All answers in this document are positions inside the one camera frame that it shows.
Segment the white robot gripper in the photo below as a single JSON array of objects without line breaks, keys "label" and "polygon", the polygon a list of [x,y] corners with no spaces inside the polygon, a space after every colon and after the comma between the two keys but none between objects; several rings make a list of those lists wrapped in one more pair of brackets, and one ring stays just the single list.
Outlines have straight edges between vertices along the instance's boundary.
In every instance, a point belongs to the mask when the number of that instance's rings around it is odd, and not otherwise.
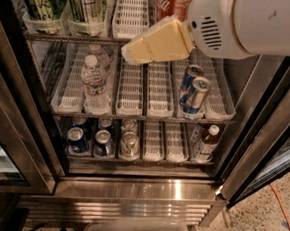
[{"label": "white robot gripper", "polygon": [[167,16],[125,44],[121,54],[127,63],[134,65],[176,61],[189,57],[196,43],[211,58],[251,57],[236,34],[234,4],[235,0],[192,0],[188,9],[191,30],[186,21],[180,22],[175,15]]}]

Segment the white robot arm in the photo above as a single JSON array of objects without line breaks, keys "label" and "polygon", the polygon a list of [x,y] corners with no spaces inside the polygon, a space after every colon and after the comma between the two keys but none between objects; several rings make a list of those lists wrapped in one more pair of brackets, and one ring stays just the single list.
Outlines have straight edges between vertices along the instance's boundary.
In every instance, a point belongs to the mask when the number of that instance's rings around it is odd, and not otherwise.
[{"label": "white robot arm", "polygon": [[186,21],[163,18],[121,54],[140,65],[186,59],[196,48],[211,58],[290,57],[290,0],[192,0]]}]

